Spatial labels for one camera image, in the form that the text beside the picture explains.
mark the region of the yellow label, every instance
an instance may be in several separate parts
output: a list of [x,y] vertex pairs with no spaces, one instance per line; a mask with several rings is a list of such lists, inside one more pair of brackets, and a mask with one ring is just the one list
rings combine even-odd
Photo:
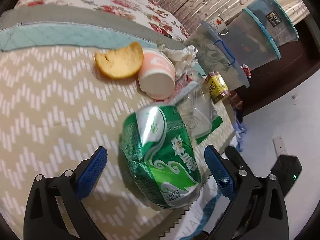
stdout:
[[221,92],[228,90],[227,85],[223,81],[221,75],[215,75],[208,82],[210,94],[215,99]]

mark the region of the green can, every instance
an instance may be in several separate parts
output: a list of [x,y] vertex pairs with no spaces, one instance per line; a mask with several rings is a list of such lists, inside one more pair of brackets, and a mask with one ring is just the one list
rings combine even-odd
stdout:
[[147,106],[124,121],[120,148],[143,194],[162,208],[192,203],[201,175],[175,106]]

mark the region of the blue gripper pad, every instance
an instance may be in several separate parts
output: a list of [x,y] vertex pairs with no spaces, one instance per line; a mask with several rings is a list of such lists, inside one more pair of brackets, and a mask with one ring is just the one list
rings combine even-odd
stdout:
[[204,150],[204,160],[207,163],[209,170],[217,182],[222,194],[232,201],[235,196],[235,184],[233,178],[226,170],[215,152],[209,146],[207,146]]
[[107,160],[107,150],[102,146],[94,152],[89,160],[85,160],[90,161],[90,163],[77,181],[76,195],[79,200],[89,196],[94,184],[106,166]]

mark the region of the floral bedspread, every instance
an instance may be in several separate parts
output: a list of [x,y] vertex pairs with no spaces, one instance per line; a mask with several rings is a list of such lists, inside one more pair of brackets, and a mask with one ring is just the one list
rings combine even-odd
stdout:
[[39,4],[102,10],[135,21],[174,40],[183,42],[189,37],[182,24],[154,0],[19,0],[15,7]]

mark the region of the white mug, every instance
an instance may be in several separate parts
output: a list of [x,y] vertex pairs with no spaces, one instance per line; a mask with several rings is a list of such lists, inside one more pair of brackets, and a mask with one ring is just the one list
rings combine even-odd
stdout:
[[214,27],[214,29],[216,30],[216,32],[220,35],[226,35],[229,31],[227,29],[227,25],[226,23],[224,22],[224,20],[222,20],[221,17],[219,16],[216,16],[215,18],[213,18],[211,21],[210,21],[210,24]]

